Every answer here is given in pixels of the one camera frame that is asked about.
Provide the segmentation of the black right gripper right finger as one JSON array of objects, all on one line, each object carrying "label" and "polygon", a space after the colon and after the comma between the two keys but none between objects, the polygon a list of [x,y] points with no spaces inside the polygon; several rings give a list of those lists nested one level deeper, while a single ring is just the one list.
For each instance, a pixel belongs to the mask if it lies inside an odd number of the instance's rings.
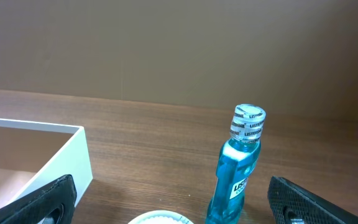
[{"label": "black right gripper right finger", "polygon": [[296,185],[273,176],[267,192],[277,224],[358,224],[358,216]]}]

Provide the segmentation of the blue mouthwash bottle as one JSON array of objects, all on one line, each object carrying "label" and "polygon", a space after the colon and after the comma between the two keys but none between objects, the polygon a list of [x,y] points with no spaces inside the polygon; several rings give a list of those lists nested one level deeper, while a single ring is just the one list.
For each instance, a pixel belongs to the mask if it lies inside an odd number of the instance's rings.
[{"label": "blue mouthwash bottle", "polygon": [[260,137],[266,112],[255,105],[235,107],[230,138],[223,144],[216,167],[217,183],[209,203],[206,223],[237,223],[247,181],[261,151]]}]

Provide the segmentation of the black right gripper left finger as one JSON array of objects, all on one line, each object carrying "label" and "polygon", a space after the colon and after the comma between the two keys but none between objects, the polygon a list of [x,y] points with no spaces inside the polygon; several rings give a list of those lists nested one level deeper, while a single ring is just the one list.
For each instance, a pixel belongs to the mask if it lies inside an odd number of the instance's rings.
[{"label": "black right gripper left finger", "polygon": [[63,175],[0,208],[0,224],[70,224],[76,198],[72,175]]}]

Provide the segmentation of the round white cotton-swab tub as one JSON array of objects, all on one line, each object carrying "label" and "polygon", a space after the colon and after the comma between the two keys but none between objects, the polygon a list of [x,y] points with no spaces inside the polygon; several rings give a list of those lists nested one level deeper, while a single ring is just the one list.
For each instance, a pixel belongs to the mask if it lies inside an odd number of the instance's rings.
[{"label": "round white cotton-swab tub", "polygon": [[128,224],[193,224],[193,222],[176,212],[154,210],[135,217]]}]

